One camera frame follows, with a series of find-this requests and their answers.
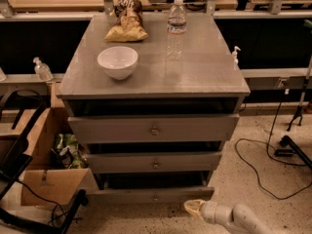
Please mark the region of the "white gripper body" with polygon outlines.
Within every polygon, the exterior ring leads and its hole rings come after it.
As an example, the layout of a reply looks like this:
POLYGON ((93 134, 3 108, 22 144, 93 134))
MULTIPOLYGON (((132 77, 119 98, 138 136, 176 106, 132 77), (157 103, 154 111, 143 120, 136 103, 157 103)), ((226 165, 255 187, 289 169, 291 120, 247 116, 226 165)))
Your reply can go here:
POLYGON ((232 209, 213 201, 204 202, 199 213, 210 224, 229 225, 233 221, 232 209))

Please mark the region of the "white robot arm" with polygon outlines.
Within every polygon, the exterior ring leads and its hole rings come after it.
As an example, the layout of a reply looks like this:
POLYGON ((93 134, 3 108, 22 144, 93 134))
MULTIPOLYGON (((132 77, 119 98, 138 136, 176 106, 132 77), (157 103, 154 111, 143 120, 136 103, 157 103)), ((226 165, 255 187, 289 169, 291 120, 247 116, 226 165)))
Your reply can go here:
POLYGON ((196 199, 186 201, 184 208, 206 223, 222 226, 230 234, 275 234, 251 208, 243 204, 230 208, 214 201, 196 199))

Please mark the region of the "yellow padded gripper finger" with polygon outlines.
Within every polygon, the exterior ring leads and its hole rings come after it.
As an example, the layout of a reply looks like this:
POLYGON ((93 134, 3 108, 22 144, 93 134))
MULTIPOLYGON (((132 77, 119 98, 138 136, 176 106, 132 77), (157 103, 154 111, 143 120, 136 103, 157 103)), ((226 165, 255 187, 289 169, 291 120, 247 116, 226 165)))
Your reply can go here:
POLYGON ((193 216, 200 216, 200 209, 204 203, 205 201, 201 199, 188 200, 184 202, 183 206, 189 214, 193 216))

